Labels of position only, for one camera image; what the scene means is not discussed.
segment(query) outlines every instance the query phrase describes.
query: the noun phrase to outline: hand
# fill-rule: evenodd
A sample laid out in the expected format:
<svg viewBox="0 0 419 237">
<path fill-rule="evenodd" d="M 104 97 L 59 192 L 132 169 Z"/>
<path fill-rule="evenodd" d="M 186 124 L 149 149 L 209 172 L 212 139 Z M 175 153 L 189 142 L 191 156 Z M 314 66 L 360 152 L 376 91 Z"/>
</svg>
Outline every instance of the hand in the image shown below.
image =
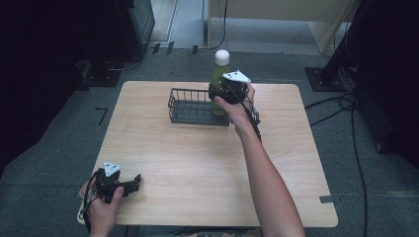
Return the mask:
<svg viewBox="0 0 419 237">
<path fill-rule="evenodd" d="M 94 186 L 96 178 L 93 179 L 92 186 Z M 80 198 L 84 199 L 86 193 L 87 182 L 79 192 Z M 124 187 L 118 187 L 114 192 L 112 202 L 107 204 L 102 199 L 92 196 L 90 204 L 89 217 L 91 224 L 90 236 L 108 236 L 114 228 L 117 221 L 118 207 L 120 206 L 121 199 L 123 198 Z"/>
<path fill-rule="evenodd" d="M 248 83 L 247 98 L 243 101 L 243 104 L 247 107 L 249 111 L 251 110 L 250 103 L 253 104 L 254 96 L 255 89 L 250 85 L 250 83 Z M 231 105 L 221 97 L 215 97 L 214 100 L 221 108 L 223 108 L 228 113 L 231 122 L 235 125 L 235 129 L 238 135 L 241 135 L 242 130 L 248 127 L 250 127 L 253 130 L 250 119 L 246 115 L 246 112 L 244 111 L 244 108 L 240 105 L 240 103 Z"/>
</svg>

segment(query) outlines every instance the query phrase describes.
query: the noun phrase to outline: green bottle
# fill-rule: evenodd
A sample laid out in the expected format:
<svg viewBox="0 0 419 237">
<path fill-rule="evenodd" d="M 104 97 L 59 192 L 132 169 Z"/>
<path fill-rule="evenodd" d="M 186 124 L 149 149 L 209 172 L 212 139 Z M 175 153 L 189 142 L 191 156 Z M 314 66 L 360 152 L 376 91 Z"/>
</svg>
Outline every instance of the green bottle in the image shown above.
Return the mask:
<svg viewBox="0 0 419 237">
<path fill-rule="evenodd" d="M 226 50 L 219 50 L 215 53 L 215 68 L 213 69 L 213 74 L 210 80 L 210 83 L 216 88 L 221 88 L 221 82 L 225 79 L 222 77 L 223 73 L 230 72 L 230 54 Z M 225 111 L 218 106 L 214 101 L 210 101 L 210 109 L 212 113 L 216 116 L 224 116 Z"/>
</svg>

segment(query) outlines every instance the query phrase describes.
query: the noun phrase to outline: desk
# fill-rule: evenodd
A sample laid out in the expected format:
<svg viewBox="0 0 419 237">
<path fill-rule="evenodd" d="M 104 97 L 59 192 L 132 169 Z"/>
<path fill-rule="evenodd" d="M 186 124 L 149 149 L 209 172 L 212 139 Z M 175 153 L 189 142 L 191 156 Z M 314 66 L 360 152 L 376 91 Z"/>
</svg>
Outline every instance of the desk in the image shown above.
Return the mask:
<svg viewBox="0 0 419 237">
<path fill-rule="evenodd" d="M 333 227 L 337 215 L 297 86 L 253 84 L 264 146 L 283 176 L 306 227 Z M 259 226 L 234 125 L 171 123 L 172 88 L 208 83 L 126 82 L 94 171 L 123 166 L 139 191 L 123 199 L 117 224 Z"/>
<path fill-rule="evenodd" d="M 208 47 L 211 47 L 211 18 L 224 16 L 225 0 L 207 0 Z M 356 0 L 230 0 L 227 18 L 304 21 L 323 53 L 348 16 Z"/>
</svg>

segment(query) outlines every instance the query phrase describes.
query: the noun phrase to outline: white bottle cap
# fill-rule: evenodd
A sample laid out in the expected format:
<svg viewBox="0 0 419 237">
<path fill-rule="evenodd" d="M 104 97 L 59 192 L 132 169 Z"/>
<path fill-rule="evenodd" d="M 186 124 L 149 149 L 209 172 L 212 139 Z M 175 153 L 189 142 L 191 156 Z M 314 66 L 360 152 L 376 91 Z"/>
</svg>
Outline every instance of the white bottle cap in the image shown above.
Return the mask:
<svg viewBox="0 0 419 237">
<path fill-rule="evenodd" d="M 230 54 L 228 51 L 222 49 L 215 53 L 215 63 L 218 66 L 225 66 L 228 65 L 230 62 Z"/>
</svg>

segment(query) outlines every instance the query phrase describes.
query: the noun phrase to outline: person's left hand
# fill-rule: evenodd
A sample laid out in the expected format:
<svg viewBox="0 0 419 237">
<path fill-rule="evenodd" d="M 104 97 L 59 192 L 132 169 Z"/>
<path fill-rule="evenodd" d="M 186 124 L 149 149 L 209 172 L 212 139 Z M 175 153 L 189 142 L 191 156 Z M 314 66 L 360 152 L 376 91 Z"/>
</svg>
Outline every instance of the person's left hand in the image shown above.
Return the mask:
<svg viewBox="0 0 419 237">
<path fill-rule="evenodd" d="M 87 182 L 79 192 L 80 198 L 84 199 L 86 193 Z M 114 192 L 114 197 L 111 203 L 107 204 L 102 199 L 96 198 L 89 207 L 89 216 L 91 224 L 90 236 L 108 236 L 114 228 L 117 221 L 118 207 L 120 206 L 121 199 L 123 198 L 124 187 L 119 187 Z"/>
</svg>

